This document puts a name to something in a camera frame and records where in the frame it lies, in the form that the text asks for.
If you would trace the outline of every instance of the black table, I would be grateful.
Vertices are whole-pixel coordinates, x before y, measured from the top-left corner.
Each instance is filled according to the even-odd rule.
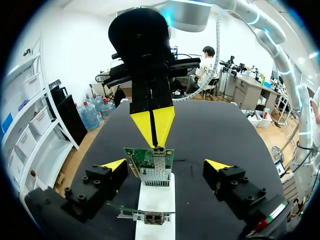
[[[175,150],[176,239],[238,238],[245,222],[238,220],[225,202],[218,202],[202,177],[204,159],[238,165],[267,198],[283,195],[283,188],[270,153],[256,129],[239,108],[227,102],[188,100],[174,104],[175,118],[166,141]],[[73,181],[80,181],[92,164],[126,158],[123,147],[149,148],[129,115],[125,102],[111,115],[85,154]],[[129,171],[113,202],[138,207],[140,180]],[[87,224],[104,236],[134,239],[136,223],[118,219],[119,211],[103,206]]]

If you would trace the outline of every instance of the white shirt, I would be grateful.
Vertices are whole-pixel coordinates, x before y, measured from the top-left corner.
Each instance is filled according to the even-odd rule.
[[[201,60],[199,68],[195,70],[195,75],[200,77],[198,80],[199,87],[206,82],[208,76],[211,74],[211,71],[215,65],[215,61],[216,58],[213,57],[207,57]],[[212,79],[217,79],[219,77],[220,68],[220,64],[218,63]]]
[[[312,102],[314,102],[320,113],[320,87],[316,90]],[[313,143],[316,147],[320,146],[320,124],[316,123],[316,115],[312,114],[312,131],[313,131]]]

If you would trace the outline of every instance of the floor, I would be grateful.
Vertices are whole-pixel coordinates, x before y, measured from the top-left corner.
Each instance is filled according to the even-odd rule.
[[[203,100],[204,97],[201,95],[197,95],[195,100]],[[208,96],[205,97],[205,100],[209,101],[218,101],[221,99],[217,99],[215,97]],[[62,168],[61,172],[64,173],[64,179],[60,185],[56,183],[55,190],[59,192],[61,196],[64,197],[64,188],[69,187],[72,183],[72,180],[76,174],[76,171],[79,167],[79,164],[81,163],[83,157],[85,156],[87,150],[89,149],[91,143],[94,141],[95,137],[99,133],[100,129],[103,127],[104,124],[107,124],[107,122],[102,121],[100,126],[94,130],[89,130],[85,138],[83,139],[82,143],[79,146],[79,150],[72,149],[69,153],[68,157],[66,158]],[[285,143],[287,142],[287,134],[290,135],[295,127],[297,126],[297,120],[293,117],[289,118],[288,125],[284,125],[281,127],[277,127],[274,122],[272,122],[268,128],[256,128],[257,133],[260,135],[260,137],[263,139],[265,145],[267,146],[271,156],[272,156],[272,147],[278,146],[279,148],[282,148]],[[293,138],[294,143],[297,142],[299,139],[299,135],[296,134]],[[294,150],[294,145],[289,143],[287,147],[284,149],[284,167],[287,166],[290,159],[292,158]]]

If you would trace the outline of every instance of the ceiling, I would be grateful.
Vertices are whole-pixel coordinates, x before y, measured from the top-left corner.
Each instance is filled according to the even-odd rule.
[[[64,10],[82,12],[107,17],[118,11],[138,5],[156,5],[165,0],[55,0],[54,7]],[[297,65],[302,74],[318,87],[320,68],[317,57],[310,59],[309,55],[317,51],[313,41],[302,22],[297,22],[291,16],[291,11],[277,0],[249,0],[274,19],[284,30],[287,41],[282,43],[283,50]]]
[[[55,0],[53,6],[104,18],[135,6],[150,6],[162,2],[165,0]]]

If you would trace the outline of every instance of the man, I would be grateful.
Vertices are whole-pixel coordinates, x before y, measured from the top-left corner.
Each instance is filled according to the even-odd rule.
[[[313,96],[311,106],[314,114],[312,116],[313,148],[318,150],[320,146],[320,87],[318,87]]]
[[[186,87],[187,94],[193,93],[206,82],[215,65],[214,56],[216,52],[213,47],[205,46],[202,51],[204,52],[204,58],[201,60],[199,68],[195,71],[196,80],[193,81],[191,77],[189,78],[188,85]],[[220,64],[218,64],[213,79],[217,79],[219,77],[220,68]]]

